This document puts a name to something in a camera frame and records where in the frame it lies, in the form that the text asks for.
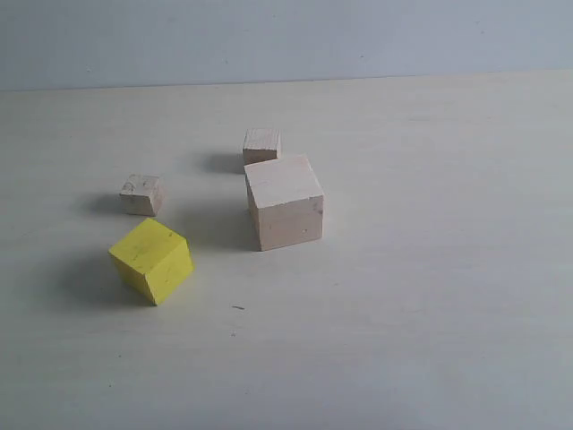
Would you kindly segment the large plain wooden cube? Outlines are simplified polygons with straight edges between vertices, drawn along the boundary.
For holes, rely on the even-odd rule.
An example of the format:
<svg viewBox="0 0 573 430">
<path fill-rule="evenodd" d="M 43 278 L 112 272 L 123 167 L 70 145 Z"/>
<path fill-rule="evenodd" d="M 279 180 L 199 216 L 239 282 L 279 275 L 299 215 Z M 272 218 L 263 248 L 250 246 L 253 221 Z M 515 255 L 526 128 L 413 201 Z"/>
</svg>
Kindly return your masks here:
<svg viewBox="0 0 573 430">
<path fill-rule="evenodd" d="M 244 173 L 262 251 L 322 238 L 324 192 L 305 155 L 249 164 Z"/>
</svg>

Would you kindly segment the small wooden cube back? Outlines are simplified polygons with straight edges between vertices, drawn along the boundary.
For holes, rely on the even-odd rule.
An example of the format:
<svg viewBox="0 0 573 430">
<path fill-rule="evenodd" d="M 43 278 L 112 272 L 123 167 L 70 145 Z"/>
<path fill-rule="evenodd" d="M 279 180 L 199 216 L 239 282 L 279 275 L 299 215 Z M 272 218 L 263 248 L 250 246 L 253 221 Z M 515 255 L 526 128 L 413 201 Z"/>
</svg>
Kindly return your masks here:
<svg viewBox="0 0 573 430">
<path fill-rule="evenodd" d="M 243 160 L 245 165 L 277 159 L 281 155 L 281 135 L 278 129 L 251 128 L 245 133 Z"/>
</svg>

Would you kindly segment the small wooden cube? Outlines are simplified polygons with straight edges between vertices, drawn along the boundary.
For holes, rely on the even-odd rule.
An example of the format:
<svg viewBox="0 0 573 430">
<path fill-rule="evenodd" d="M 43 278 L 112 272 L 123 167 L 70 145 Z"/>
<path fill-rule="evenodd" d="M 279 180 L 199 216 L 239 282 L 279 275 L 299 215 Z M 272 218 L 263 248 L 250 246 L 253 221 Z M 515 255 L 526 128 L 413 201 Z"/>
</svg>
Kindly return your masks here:
<svg viewBox="0 0 573 430">
<path fill-rule="evenodd" d="M 164 188 L 159 176 L 131 174 L 120 193 L 124 213 L 156 217 L 164 200 Z"/>
<path fill-rule="evenodd" d="M 251 128 L 245 133 L 243 160 L 245 165 L 277 159 L 281 155 L 281 135 L 278 129 Z"/>
</svg>

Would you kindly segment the yellow wooden cube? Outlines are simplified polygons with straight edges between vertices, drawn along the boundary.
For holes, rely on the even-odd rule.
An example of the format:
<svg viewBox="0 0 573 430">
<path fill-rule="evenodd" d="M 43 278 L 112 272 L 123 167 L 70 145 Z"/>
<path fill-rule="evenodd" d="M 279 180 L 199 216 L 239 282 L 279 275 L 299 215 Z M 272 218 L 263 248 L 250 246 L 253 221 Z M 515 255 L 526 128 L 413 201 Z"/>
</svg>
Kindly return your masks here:
<svg viewBox="0 0 573 430">
<path fill-rule="evenodd" d="M 185 237 L 146 218 L 108 250 L 120 278 L 151 305 L 162 304 L 194 270 Z"/>
</svg>

